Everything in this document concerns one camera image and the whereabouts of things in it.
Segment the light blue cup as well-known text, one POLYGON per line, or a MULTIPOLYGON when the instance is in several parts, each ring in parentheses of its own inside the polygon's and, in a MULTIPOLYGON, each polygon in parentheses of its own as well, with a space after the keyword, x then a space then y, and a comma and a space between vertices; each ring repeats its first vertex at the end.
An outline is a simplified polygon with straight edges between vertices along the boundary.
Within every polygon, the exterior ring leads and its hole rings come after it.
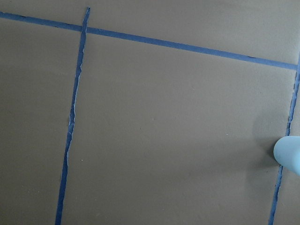
POLYGON ((285 136, 280 138, 273 150, 275 160, 289 171, 300 175, 300 137, 285 136))

